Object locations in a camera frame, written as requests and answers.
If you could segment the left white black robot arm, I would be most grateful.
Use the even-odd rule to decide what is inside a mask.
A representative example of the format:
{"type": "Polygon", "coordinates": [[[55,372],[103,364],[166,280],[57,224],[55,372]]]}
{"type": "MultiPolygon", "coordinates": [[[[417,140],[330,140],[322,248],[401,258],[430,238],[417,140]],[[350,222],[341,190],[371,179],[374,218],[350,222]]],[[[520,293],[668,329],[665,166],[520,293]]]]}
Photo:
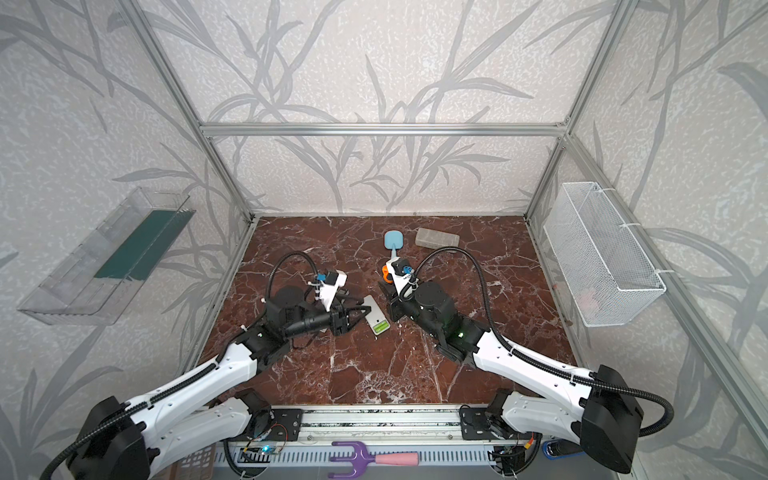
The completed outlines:
{"type": "Polygon", "coordinates": [[[308,302],[309,291],[289,286],[267,299],[264,311],[212,359],[144,395],[94,406],[63,461],[76,479],[149,479],[177,460],[218,441],[259,437],[274,424],[270,404],[252,389],[218,397],[265,372],[286,356],[293,338],[352,330],[372,310],[344,290],[308,302]]]}

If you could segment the orange black small screwdriver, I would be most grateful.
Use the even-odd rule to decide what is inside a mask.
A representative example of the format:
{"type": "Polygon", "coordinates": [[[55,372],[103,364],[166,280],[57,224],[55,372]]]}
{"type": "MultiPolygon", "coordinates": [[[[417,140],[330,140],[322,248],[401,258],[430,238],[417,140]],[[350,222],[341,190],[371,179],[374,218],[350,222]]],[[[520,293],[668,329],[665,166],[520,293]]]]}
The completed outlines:
{"type": "Polygon", "coordinates": [[[393,277],[392,277],[392,275],[390,274],[390,272],[389,272],[389,269],[388,269],[388,267],[387,267],[386,265],[384,265],[384,266],[382,267],[382,269],[381,269],[381,272],[382,272],[382,278],[383,278],[383,280],[384,280],[386,283],[389,283],[389,284],[393,284],[393,283],[394,283],[394,281],[393,281],[393,277]]]}

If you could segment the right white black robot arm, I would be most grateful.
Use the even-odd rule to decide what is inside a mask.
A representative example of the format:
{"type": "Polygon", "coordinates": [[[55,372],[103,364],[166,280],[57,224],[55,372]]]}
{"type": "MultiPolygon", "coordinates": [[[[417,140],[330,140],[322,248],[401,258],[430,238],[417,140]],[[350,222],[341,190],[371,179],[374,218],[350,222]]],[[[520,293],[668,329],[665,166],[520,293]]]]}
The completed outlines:
{"type": "Polygon", "coordinates": [[[389,315],[422,328],[446,358],[507,378],[530,390],[502,394],[491,405],[499,431],[540,433],[576,444],[600,465],[621,474],[632,468],[644,412],[613,369],[596,372],[558,362],[517,344],[505,348],[492,330],[459,313],[435,282],[403,300],[380,282],[389,315]]]}

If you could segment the white remote control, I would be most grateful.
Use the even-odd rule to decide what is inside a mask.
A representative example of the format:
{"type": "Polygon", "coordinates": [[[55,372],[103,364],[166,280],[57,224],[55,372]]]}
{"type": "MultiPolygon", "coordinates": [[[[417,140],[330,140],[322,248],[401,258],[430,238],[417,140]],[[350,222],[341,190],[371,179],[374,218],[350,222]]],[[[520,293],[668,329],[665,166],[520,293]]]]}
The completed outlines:
{"type": "Polygon", "coordinates": [[[367,295],[364,298],[363,305],[370,308],[370,312],[366,314],[365,318],[376,337],[390,329],[390,322],[372,295],[367,295]]]}

